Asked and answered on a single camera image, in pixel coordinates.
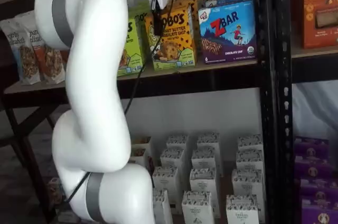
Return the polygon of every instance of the black cable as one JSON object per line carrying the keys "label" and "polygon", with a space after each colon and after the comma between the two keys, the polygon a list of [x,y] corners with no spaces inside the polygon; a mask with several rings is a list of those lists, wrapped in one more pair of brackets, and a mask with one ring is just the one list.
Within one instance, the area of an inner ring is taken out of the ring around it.
{"label": "black cable", "polygon": [[[132,104],[132,102],[133,102],[133,100],[134,100],[134,97],[135,97],[135,94],[136,94],[136,90],[137,90],[137,87],[138,87],[138,83],[139,83],[139,79],[140,79],[140,77],[141,77],[141,74],[142,74],[142,72],[144,71],[145,66],[146,66],[147,62],[149,61],[149,59],[150,59],[150,58],[153,59],[153,56],[155,55],[154,52],[155,52],[155,50],[156,50],[156,48],[157,48],[159,42],[161,41],[161,38],[163,37],[164,30],[165,30],[165,28],[166,28],[166,26],[167,26],[167,23],[168,23],[168,21],[169,21],[169,17],[170,17],[171,11],[172,11],[172,9],[173,9],[173,4],[174,4],[174,0],[171,0],[170,9],[169,9],[168,15],[167,15],[167,20],[166,20],[166,22],[165,22],[165,24],[164,24],[164,26],[163,26],[161,35],[159,36],[158,41],[157,41],[155,47],[154,47],[153,50],[151,51],[151,55],[150,55],[148,58],[146,58],[145,63],[143,64],[143,66],[142,66],[142,68],[141,68],[141,71],[138,73],[138,76],[137,76],[137,78],[136,78],[136,82],[135,82],[135,85],[134,85],[134,88],[133,88],[132,96],[131,96],[131,98],[130,98],[130,100],[129,100],[129,103],[128,103],[126,109],[125,109],[125,115],[128,113],[129,108],[130,108],[130,106],[131,106],[131,104]],[[60,207],[59,207],[59,212],[58,212],[58,214],[54,217],[54,219],[53,219],[53,221],[51,222],[51,224],[55,224],[55,223],[58,222],[58,216],[61,214],[62,210],[64,210],[64,209],[68,206],[69,202],[74,198],[75,194],[76,194],[76,193],[78,192],[78,190],[81,188],[81,186],[83,185],[83,183],[85,182],[85,180],[88,178],[89,175],[90,175],[90,172],[87,172],[87,173],[84,175],[84,177],[81,179],[81,181],[79,182],[79,184],[75,187],[74,191],[73,191],[72,194],[69,196],[69,198],[67,198],[67,199],[60,205]]]}

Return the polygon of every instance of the purple package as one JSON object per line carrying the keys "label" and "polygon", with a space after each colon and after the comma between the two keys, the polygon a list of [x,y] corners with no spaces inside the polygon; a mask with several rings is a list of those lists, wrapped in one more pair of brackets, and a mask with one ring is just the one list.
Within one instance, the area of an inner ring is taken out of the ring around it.
{"label": "purple package", "polygon": [[295,137],[294,153],[300,156],[315,156],[328,159],[329,141],[327,139]]}
{"label": "purple package", "polygon": [[338,202],[337,179],[301,179],[301,196]]}
{"label": "purple package", "polygon": [[338,223],[338,204],[326,200],[301,198],[302,224]]}
{"label": "purple package", "polygon": [[333,166],[315,157],[295,156],[295,178],[331,178]]}

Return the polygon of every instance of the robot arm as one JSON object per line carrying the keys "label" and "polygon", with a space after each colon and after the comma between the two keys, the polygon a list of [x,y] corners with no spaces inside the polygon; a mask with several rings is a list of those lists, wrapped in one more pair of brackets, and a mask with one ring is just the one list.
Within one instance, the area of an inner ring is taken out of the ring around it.
{"label": "robot arm", "polygon": [[55,125],[52,152],[67,197],[92,173],[71,200],[73,211],[102,223],[153,224],[151,178],[143,167],[127,164],[130,136],[116,86],[127,1],[35,0],[35,18],[49,46],[70,48],[72,109]]}

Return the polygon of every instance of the cardboard box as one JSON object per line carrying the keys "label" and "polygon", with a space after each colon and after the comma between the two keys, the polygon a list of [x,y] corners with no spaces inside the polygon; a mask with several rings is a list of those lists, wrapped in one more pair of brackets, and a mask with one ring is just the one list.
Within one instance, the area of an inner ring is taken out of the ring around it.
{"label": "cardboard box", "polygon": [[210,192],[211,204],[215,218],[221,217],[220,181],[216,169],[192,169],[190,172],[190,187],[192,191]]}
{"label": "cardboard box", "polygon": [[253,196],[227,195],[229,224],[259,224],[257,203]]}
{"label": "cardboard box", "polygon": [[179,171],[177,167],[156,167],[153,174],[157,190],[167,190],[172,214],[182,214],[182,195]]}
{"label": "cardboard box", "polygon": [[209,146],[198,147],[192,152],[191,162],[194,169],[214,167],[217,170],[215,149]]}
{"label": "cardboard box", "polygon": [[255,59],[255,10],[251,0],[199,10],[205,63]]}
{"label": "cardboard box", "polygon": [[189,170],[186,162],[186,153],[183,148],[170,147],[161,154],[161,163],[163,167],[174,166],[179,170],[181,185],[184,190],[189,190]]}
{"label": "cardboard box", "polygon": [[261,170],[233,170],[232,187],[235,195],[257,197],[259,223],[265,223],[265,197]]}
{"label": "cardboard box", "polygon": [[216,168],[218,173],[224,176],[223,156],[221,155],[219,138],[219,133],[215,132],[200,134],[197,139],[197,146],[209,146],[215,149]]}
{"label": "cardboard box", "polygon": [[[167,21],[167,11],[161,15],[163,24]],[[154,19],[146,17],[146,30],[150,50],[155,48],[153,64],[155,70],[193,67],[196,65],[197,50],[190,5],[173,8],[166,25],[164,36],[157,47],[159,36],[154,34]]]}
{"label": "cardboard box", "polygon": [[214,224],[210,192],[185,191],[182,208],[185,224]]}
{"label": "cardboard box", "polygon": [[167,190],[153,190],[153,208],[156,224],[173,224]]}

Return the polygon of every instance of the snack bag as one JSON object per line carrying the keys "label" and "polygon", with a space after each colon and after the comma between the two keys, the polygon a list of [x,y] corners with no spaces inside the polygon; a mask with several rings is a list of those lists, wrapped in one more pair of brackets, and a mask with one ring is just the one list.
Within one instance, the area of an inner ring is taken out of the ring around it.
{"label": "snack bag", "polygon": [[41,81],[39,64],[28,33],[14,19],[1,21],[0,28],[10,43],[22,84],[32,85]]}
{"label": "snack bag", "polygon": [[17,15],[15,20],[29,33],[39,68],[48,83],[58,84],[64,81],[65,71],[61,53],[59,50],[47,46],[42,40],[37,31],[34,11]]}

